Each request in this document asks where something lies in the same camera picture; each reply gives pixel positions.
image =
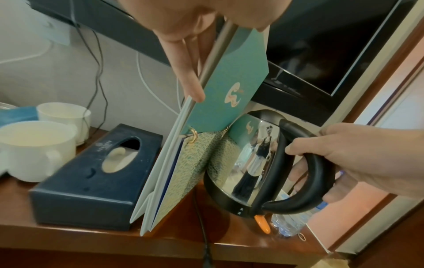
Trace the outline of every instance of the hand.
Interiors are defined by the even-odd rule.
[[[215,19],[264,30],[291,0],[119,0],[144,27],[151,29],[168,57],[185,97],[205,99],[197,78],[215,41]]]
[[[424,197],[424,131],[395,130],[340,123],[324,128],[320,137],[297,138],[286,147],[289,155],[322,155],[344,171],[323,200],[345,197],[359,181],[402,196]],[[288,179],[307,172],[301,159]],[[298,191],[304,184],[296,186]]]

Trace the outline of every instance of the white cup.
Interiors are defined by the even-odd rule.
[[[75,154],[75,132],[64,124],[25,121],[0,128],[0,159],[19,180],[43,181]]]
[[[76,145],[84,144],[88,139],[91,112],[85,107],[62,102],[48,102],[37,106],[38,119],[62,123],[76,132]]]

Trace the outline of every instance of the gold ring binder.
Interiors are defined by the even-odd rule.
[[[198,133],[194,128],[190,128],[191,133],[193,133],[193,138],[191,139],[191,141],[188,142],[188,144],[193,144],[196,142],[197,138],[198,138]]]

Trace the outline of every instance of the stainless steel kettle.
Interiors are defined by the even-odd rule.
[[[244,114],[214,150],[204,186],[218,205],[242,217],[310,210],[334,184],[334,165],[319,155],[304,155],[309,170],[301,190],[288,199],[274,200],[295,159],[284,152],[285,147],[295,138],[313,136],[271,110]]]

